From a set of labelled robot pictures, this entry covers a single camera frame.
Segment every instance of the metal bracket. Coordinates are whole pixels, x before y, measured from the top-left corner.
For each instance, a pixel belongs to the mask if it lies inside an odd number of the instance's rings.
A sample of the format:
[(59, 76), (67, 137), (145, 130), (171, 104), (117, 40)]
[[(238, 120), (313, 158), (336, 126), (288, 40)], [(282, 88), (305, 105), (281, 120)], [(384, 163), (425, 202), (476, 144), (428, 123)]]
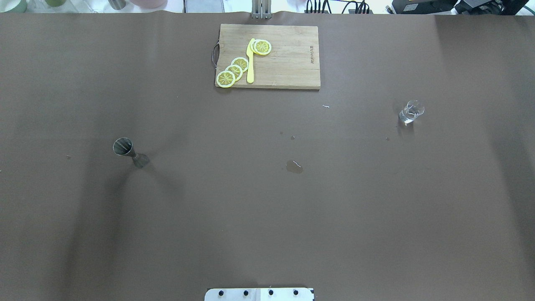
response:
[(271, 19), (271, 0), (253, 0), (253, 19)]

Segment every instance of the brown table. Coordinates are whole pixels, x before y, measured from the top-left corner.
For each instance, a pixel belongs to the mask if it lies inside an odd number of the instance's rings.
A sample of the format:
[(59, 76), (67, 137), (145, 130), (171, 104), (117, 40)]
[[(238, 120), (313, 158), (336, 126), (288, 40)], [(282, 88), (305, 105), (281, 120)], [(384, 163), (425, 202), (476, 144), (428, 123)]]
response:
[[(216, 88), (221, 23), (318, 26), (321, 90)], [(0, 299), (533, 300), (534, 33), (532, 17), (2, 14)], [(411, 99), (426, 113), (402, 127)], [(114, 155), (119, 137), (151, 164)]]

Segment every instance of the liquid spill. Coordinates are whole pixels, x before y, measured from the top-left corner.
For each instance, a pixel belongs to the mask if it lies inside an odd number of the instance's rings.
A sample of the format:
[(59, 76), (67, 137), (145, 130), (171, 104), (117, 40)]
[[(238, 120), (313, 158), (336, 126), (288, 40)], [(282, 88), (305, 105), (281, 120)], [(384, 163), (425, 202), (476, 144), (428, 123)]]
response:
[(303, 168), (297, 162), (292, 160), (286, 162), (286, 170), (295, 174), (300, 174), (303, 172)]

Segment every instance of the knife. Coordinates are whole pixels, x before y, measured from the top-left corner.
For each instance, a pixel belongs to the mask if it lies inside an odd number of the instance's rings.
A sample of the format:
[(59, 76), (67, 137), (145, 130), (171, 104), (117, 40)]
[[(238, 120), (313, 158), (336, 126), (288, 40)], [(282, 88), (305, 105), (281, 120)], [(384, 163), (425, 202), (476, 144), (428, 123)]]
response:
[(252, 38), (249, 41), (249, 44), (247, 44), (247, 51), (245, 52), (247, 54), (247, 58), (249, 59), (249, 69), (247, 69), (247, 82), (252, 84), (255, 81), (255, 70), (253, 68), (253, 50), (251, 49), (251, 44), (255, 41), (254, 38)]

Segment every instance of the wooden cutting board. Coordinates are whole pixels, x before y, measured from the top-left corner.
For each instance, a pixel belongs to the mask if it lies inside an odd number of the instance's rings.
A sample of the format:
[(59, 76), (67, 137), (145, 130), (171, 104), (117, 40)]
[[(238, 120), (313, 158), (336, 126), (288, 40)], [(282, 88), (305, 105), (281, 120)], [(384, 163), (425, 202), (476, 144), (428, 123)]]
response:
[(317, 26), (221, 24), (216, 75), (236, 57), (247, 58), (245, 52), (252, 38), (268, 40), (272, 50), (265, 56), (255, 54), (254, 83), (247, 83), (245, 72), (232, 88), (319, 90)]

